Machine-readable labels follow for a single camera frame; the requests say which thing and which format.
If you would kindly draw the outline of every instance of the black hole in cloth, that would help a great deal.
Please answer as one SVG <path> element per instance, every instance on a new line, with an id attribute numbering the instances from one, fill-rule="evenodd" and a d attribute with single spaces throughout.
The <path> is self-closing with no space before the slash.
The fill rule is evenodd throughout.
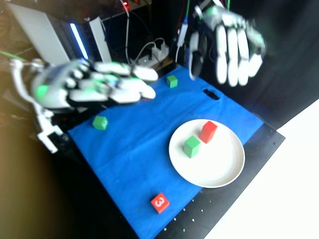
<path id="1" fill-rule="evenodd" d="M 220 97 L 216 94 L 216 92 L 212 91 L 212 90 L 209 90 L 209 89 L 205 89 L 203 90 L 203 92 L 205 94 L 207 94 L 207 96 L 209 96 L 210 98 L 212 98 L 213 100 L 219 100 Z"/>

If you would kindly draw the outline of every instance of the blue light strip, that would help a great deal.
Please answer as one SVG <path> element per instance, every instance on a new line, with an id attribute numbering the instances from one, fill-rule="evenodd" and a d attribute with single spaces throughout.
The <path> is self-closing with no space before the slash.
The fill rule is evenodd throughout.
<path id="1" fill-rule="evenodd" d="M 78 32 L 78 29 L 76 29 L 76 26 L 74 23 L 70 23 L 71 29 L 73 31 L 73 34 L 75 36 L 76 41 L 78 42 L 78 45 L 80 47 L 80 50 L 82 52 L 82 55 L 85 59 L 89 59 L 88 54 L 86 53 L 86 50 L 84 48 L 83 42 L 81 40 L 80 34 Z"/>

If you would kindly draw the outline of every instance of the robotic hand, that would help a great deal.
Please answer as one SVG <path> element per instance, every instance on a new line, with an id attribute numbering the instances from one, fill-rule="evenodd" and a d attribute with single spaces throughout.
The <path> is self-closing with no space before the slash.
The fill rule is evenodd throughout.
<path id="1" fill-rule="evenodd" d="M 194 17 L 199 19 L 201 31 L 190 39 L 189 75 L 192 80 L 199 76 L 207 52 L 204 33 L 216 36 L 216 77 L 220 84 L 245 86 L 248 77 L 259 71 L 266 45 L 262 35 L 242 16 L 221 6 L 214 5 L 202 12 L 205 6 L 196 6 Z"/>
<path id="2" fill-rule="evenodd" d="M 10 65 L 18 93 L 35 109 L 42 130 L 37 136 L 51 153 L 58 149 L 49 136 L 63 135 L 57 125 L 51 124 L 55 113 L 108 103 L 130 104 L 156 96 L 154 89 L 146 84 L 158 79 L 151 68 L 85 60 L 53 66 L 38 59 L 31 63 L 13 59 Z M 24 66 L 30 66 L 32 73 L 30 94 L 22 80 Z"/>

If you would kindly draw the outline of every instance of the white floor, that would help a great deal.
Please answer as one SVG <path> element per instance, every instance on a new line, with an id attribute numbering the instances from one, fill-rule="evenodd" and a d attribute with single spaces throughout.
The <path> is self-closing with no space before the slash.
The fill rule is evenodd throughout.
<path id="1" fill-rule="evenodd" d="M 286 140 L 206 239 L 319 239 L 319 100 L 277 131 Z"/>

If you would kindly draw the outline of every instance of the black backdrop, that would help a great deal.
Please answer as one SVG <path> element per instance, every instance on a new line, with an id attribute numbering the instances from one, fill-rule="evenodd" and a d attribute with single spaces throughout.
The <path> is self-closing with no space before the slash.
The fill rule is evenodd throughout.
<path id="1" fill-rule="evenodd" d="M 154 30 L 167 41 L 175 35 L 182 2 L 153 0 Z M 219 85 L 208 59 L 202 78 L 279 128 L 319 98 L 318 9 L 318 0 L 232 0 L 232 11 L 255 19 L 268 54 L 246 87 Z"/>

